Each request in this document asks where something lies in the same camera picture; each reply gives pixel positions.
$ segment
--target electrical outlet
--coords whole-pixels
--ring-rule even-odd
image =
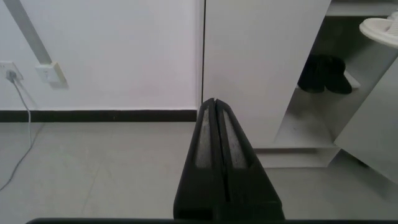
[[[0,73],[3,78],[6,78],[8,70],[14,71],[17,74],[18,80],[24,79],[24,77],[22,77],[21,73],[18,71],[18,68],[15,66],[14,62],[0,61]]]
[[[57,62],[50,65],[36,66],[36,72],[44,83],[65,83],[66,79],[63,76],[61,68]]]

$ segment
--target black shoe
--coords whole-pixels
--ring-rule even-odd
[[[298,86],[309,93],[325,91],[323,78],[320,73],[320,56],[310,54],[305,62],[303,72],[298,80]]]
[[[323,76],[325,87],[339,94],[350,94],[353,88],[344,76],[346,64],[338,57],[323,55],[321,56],[320,70]]]

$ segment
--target white shoe cabinet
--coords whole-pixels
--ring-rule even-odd
[[[398,182],[398,50],[362,35],[396,1],[207,0],[203,100],[227,102],[264,167],[326,167],[344,149]],[[310,53],[346,62],[349,95],[306,93]]]

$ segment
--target black edge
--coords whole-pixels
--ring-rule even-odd
[[[200,136],[205,110],[208,110],[209,135]],[[211,164],[198,167],[195,159],[200,141],[210,141]],[[218,209],[225,202],[221,172],[220,139],[211,98],[201,105],[174,200],[173,215],[178,220],[217,220]]]
[[[201,58],[201,102],[203,103],[203,81],[205,76],[205,39],[206,39],[206,2],[203,9],[203,45],[202,45],[202,58]]]
[[[196,110],[31,111],[32,122],[195,122]],[[27,122],[27,111],[0,111],[0,122]]]

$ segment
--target gray floor tile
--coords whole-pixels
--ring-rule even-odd
[[[15,178],[0,192],[2,220],[25,223],[37,217],[80,216],[96,171],[110,148],[107,137],[111,135],[84,127],[50,123],[43,127]],[[24,133],[19,140],[25,140],[26,136]],[[2,162],[7,161],[1,183],[27,150],[26,141],[10,144],[1,142],[17,155],[1,151]]]
[[[85,217],[172,218],[193,123],[123,124],[107,152]]]
[[[172,218],[194,123],[47,123],[10,186],[4,223],[36,217]],[[34,124],[33,133],[40,128]],[[24,123],[0,123],[0,184],[27,150]],[[384,177],[346,154],[327,169],[267,169],[288,219],[398,219]]]

